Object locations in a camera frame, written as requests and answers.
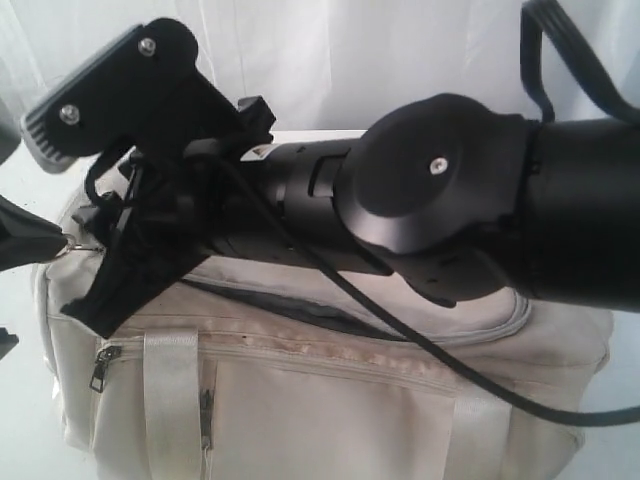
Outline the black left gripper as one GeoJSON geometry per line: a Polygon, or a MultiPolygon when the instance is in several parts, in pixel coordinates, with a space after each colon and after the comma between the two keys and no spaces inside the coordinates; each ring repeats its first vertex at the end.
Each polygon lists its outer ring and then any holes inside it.
{"type": "MultiPolygon", "coordinates": [[[[54,223],[1,198],[1,271],[53,260],[63,250],[63,232],[54,223]]],[[[19,337],[0,328],[0,360],[17,345],[19,337]]]]}

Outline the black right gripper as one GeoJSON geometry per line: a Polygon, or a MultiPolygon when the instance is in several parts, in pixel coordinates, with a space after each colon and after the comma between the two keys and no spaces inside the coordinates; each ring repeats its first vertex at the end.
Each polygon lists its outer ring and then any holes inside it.
{"type": "Polygon", "coordinates": [[[134,313],[199,266],[210,222],[208,188],[220,160],[271,141],[275,117],[261,97],[240,100],[231,118],[197,124],[165,143],[135,149],[118,171],[123,196],[98,195],[92,167],[85,179],[89,204],[73,220],[104,249],[88,292],[61,312],[101,338],[111,337],[134,313]]]}

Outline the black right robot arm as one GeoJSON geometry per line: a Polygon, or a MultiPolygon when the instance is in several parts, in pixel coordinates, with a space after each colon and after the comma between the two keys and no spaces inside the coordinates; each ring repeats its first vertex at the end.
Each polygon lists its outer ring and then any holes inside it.
{"type": "Polygon", "coordinates": [[[259,98],[95,204],[106,255],[64,312],[102,337],[210,256],[396,274],[446,308],[525,297],[639,307],[639,123],[497,114],[443,94],[351,140],[268,142],[259,98]]]}

